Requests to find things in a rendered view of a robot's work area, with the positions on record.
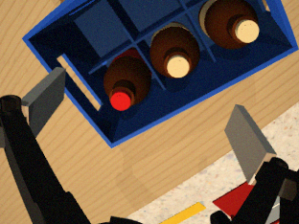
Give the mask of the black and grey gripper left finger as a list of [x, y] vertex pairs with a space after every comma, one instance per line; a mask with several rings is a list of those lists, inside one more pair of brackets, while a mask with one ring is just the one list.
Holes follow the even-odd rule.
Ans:
[[64, 100], [65, 74], [66, 68], [56, 67], [22, 99], [0, 98], [0, 148], [33, 224], [91, 224], [36, 140]]

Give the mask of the brown bottle with red cap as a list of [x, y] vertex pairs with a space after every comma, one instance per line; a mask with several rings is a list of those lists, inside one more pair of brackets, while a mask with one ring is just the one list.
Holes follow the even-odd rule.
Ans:
[[150, 91], [151, 75], [136, 48], [131, 47], [116, 56], [103, 77], [103, 88], [112, 106], [126, 110], [141, 102]]

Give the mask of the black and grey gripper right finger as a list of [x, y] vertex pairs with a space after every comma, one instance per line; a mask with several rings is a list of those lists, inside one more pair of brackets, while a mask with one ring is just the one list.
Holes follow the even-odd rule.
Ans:
[[224, 132], [247, 184], [254, 185], [230, 223], [265, 224], [280, 196], [279, 224], [299, 224], [299, 169], [289, 169], [283, 159], [276, 157], [243, 105], [235, 104]]

